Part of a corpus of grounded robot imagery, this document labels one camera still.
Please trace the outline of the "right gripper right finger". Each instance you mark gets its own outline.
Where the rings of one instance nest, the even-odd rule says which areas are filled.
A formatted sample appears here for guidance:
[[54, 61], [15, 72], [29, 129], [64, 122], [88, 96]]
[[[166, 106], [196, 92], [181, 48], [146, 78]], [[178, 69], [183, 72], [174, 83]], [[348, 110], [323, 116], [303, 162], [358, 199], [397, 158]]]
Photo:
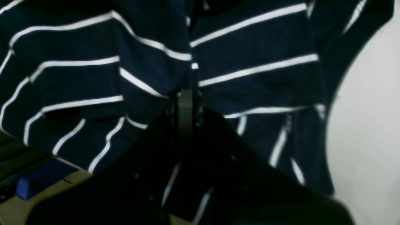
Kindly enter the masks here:
[[339, 202], [269, 166], [205, 107], [192, 149], [182, 150], [169, 212], [200, 225], [352, 225]]

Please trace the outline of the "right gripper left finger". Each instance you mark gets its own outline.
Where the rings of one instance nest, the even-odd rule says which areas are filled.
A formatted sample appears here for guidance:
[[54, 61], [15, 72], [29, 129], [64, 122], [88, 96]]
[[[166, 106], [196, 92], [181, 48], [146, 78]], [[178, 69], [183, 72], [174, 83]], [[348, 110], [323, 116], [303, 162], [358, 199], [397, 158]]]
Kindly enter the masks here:
[[167, 108], [109, 168], [39, 202], [28, 225], [169, 225], [162, 195], [175, 161], [178, 108]]

